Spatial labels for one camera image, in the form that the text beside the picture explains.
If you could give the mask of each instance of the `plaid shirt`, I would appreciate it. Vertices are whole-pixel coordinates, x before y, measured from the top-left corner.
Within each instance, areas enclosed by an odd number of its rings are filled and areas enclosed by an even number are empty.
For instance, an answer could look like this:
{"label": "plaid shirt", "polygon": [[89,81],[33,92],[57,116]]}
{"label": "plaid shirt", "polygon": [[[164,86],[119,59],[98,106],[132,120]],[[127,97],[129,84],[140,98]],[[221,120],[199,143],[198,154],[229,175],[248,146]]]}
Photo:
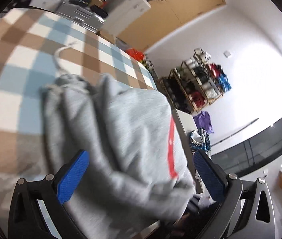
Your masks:
{"label": "plaid shirt", "polygon": [[[198,133],[201,136],[202,142],[195,141],[195,134]],[[194,154],[197,150],[204,151],[208,157],[211,158],[211,144],[209,135],[207,134],[205,128],[201,127],[196,132],[195,130],[192,131],[189,135],[190,138],[190,147],[192,153]]]}

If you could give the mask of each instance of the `red stripe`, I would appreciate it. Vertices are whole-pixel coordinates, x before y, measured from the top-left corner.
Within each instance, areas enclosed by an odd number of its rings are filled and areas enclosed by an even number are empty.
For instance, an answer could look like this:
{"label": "red stripe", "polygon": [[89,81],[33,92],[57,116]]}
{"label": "red stripe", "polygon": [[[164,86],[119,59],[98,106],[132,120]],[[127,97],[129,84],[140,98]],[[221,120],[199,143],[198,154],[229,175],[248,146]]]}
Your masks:
{"label": "red stripe", "polygon": [[173,142],[174,142],[174,120],[171,116],[170,121],[170,131],[169,131],[169,139],[168,139],[168,151],[167,151],[167,162],[169,165],[169,172],[171,178],[175,178],[178,176],[176,171],[174,170],[174,157],[173,157]]}

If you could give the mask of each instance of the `window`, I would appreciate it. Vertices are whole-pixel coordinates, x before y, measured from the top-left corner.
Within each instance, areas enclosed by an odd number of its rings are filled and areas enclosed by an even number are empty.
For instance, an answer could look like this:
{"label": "window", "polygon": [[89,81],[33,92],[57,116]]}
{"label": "window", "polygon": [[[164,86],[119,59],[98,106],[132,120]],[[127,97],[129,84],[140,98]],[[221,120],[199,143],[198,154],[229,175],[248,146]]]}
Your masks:
{"label": "window", "polygon": [[212,155],[226,173],[247,175],[282,155],[282,118],[257,135]]}

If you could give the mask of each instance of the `cardboard box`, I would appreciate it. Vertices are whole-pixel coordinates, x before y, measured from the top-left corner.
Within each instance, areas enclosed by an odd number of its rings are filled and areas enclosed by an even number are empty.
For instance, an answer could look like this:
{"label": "cardboard box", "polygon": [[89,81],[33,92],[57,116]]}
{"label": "cardboard box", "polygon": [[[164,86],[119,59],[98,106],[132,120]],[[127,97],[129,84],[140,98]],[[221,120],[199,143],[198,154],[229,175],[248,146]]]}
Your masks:
{"label": "cardboard box", "polygon": [[98,36],[100,36],[101,38],[104,38],[106,41],[109,41],[111,44],[115,45],[116,37],[109,34],[106,30],[101,29],[99,31]]}
{"label": "cardboard box", "polygon": [[96,5],[102,8],[104,5],[104,2],[105,2],[104,0],[91,0],[91,2],[89,3],[89,7],[91,7],[92,5]]}

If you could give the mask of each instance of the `wooden wardrobe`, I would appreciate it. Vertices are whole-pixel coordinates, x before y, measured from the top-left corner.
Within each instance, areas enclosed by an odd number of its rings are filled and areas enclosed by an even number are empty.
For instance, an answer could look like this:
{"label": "wooden wardrobe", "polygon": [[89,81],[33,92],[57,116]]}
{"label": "wooden wardrobe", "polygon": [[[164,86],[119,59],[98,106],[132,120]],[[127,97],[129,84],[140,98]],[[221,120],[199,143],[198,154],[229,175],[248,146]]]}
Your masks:
{"label": "wooden wardrobe", "polygon": [[151,9],[118,35],[140,51],[199,15],[225,4],[225,0],[152,0],[149,3]]}

